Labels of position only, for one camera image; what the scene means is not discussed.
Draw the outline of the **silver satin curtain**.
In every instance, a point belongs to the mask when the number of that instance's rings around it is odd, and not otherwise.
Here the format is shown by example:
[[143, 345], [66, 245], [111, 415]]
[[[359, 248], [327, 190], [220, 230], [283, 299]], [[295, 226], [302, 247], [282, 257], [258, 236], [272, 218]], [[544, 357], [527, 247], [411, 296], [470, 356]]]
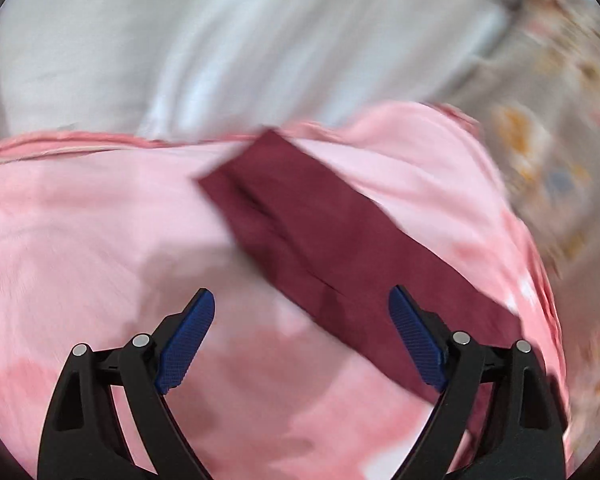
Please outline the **silver satin curtain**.
[[519, 0], [5, 0], [0, 139], [193, 141], [443, 96]]

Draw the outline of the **grey floral bedsheet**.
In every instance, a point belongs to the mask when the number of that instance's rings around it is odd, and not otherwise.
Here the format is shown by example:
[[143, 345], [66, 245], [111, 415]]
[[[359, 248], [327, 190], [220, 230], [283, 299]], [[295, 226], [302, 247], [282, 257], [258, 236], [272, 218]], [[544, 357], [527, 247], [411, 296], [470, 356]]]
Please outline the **grey floral bedsheet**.
[[600, 8], [526, 0], [453, 103], [482, 125], [550, 279], [579, 466], [600, 442]]

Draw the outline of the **pink towel blanket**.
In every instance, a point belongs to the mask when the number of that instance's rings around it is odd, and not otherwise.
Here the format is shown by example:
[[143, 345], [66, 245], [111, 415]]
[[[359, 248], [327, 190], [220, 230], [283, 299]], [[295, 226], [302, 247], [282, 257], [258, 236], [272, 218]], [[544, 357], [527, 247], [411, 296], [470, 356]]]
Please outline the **pink towel blanket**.
[[[417, 103], [286, 136], [521, 320], [566, 378], [553, 295], [476, 126]], [[71, 348], [120, 346], [201, 287], [214, 323], [168, 395], [219, 479], [387, 479], [430, 404], [316, 326], [235, 244], [198, 179], [249, 143], [46, 131], [0, 141], [0, 438], [35, 472]]]

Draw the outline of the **maroon puffer jacket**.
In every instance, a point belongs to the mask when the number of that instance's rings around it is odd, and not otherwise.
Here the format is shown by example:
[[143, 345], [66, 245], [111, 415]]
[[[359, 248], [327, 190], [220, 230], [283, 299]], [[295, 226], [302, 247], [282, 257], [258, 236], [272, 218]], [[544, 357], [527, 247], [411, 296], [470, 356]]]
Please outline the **maroon puffer jacket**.
[[199, 184], [266, 280], [354, 351], [326, 404], [304, 419], [343, 422], [381, 442], [414, 434], [434, 392], [387, 309], [404, 285], [449, 326], [487, 344], [521, 337], [568, 398], [550, 286], [528, 231], [466, 130], [425, 124], [354, 145], [269, 131], [211, 144]]

